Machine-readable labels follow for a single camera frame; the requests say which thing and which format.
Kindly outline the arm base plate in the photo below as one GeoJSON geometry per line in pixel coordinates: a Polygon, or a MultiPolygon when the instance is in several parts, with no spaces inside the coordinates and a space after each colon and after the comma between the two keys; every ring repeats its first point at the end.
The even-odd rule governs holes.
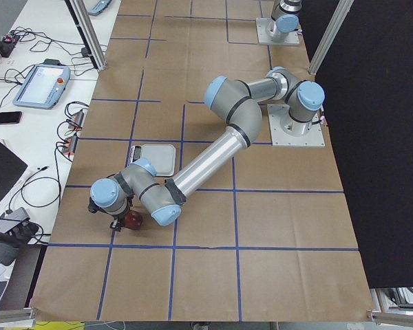
{"type": "Polygon", "coordinates": [[[276,147],[325,147],[324,137],[318,115],[310,122],[294,121],[286,104],[268,104],[268,121],[271,144],[276,147]]]}
{"type": "Polygon", "coordinates": [[[294,15],[284,15],[276,21],[271,18],[256,18],[257,42],[260,45],[298,46],[297,29],[299,19],[294,15]]]}

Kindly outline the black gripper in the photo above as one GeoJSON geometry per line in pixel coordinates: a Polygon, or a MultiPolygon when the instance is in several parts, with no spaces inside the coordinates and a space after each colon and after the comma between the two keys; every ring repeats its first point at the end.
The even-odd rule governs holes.
{"type": "Polygon", "coordinates": [[[97,206],[93,201],[89,201],[87,209],[92,214],[97,213],[97,212],[102,212],[102,213],[105,213],[113,217],[115,220],[111,222],[109,227],[114,232],[120,232],[121,222],[125,220],[125,217],[131,210],[131,202],[130,201],[124,202],[119,210],[112,212],[112,211],[107,211],[106,209],[101,208],[100,206],[97,206]]]}

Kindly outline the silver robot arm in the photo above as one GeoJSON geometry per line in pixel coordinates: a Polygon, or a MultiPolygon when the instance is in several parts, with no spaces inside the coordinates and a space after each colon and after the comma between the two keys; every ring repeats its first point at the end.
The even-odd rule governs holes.
{"type": "Polygon", "coordinates": [[[284,41],[299,25],[301,0],[275,0],[271,11],[273,21],[272,37],[274,41],[284,41]]]}
{"type": "Polygon", "coordinates": [[[89,192],[88,211],[113,217],[110,228],[130,226],[132,199],[137,197],[160,225],[173,223],[187,197],[208,180],[238,151],[247,149],[260,134],[260,102],[281,100],[288,107],[285,133],[301,136],[314,124],[314,116],[325,100],[316,82],[300,80],[284,67],[275,67],[260,80],[244,82],[225,76],[215,78],[204,94],[205,105],[226,122],[224,133],[173,177],[159,184],[157,171],[141,157],[114,174],[95,181],[89,192]]]}

